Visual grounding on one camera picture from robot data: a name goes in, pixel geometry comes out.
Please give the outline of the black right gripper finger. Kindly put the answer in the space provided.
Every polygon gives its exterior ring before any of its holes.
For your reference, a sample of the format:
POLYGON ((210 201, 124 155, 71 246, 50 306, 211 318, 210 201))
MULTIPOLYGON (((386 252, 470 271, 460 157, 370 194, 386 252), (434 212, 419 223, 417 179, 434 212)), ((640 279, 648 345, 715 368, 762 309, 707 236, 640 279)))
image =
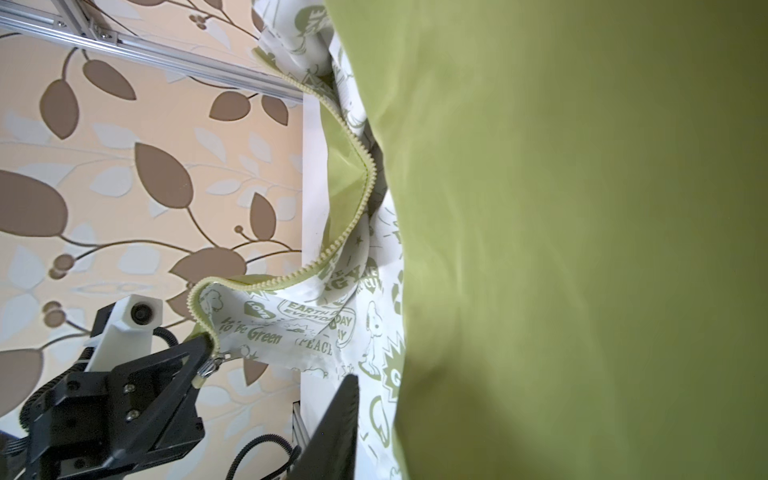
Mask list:
POLYGON ((291 467, 288 479, 352 480, 355 474, 359 382, 347 375, 331 400, 307 447, 291 467))

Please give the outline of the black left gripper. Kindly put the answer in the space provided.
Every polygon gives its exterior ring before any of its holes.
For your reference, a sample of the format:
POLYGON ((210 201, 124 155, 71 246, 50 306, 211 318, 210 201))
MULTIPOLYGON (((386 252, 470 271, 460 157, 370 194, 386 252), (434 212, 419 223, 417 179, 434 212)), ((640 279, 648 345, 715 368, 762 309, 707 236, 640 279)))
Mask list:
POLYGON ((204 336, 116 366, 73 372, 31 409, 26 479, 122 479, 185 457, 204 438, 195 378, 204 336))

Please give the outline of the green zip-up hooded jacket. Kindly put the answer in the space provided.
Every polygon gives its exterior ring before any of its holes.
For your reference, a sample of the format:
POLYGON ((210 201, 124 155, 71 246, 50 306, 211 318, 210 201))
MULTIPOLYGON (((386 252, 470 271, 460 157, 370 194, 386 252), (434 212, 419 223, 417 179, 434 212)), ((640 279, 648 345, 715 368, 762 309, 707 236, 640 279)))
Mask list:
POLYGON ((767 475, 767 5, 327 1, 329 242, 189 295, 216 353, 360 385, 384 479, 767 475))

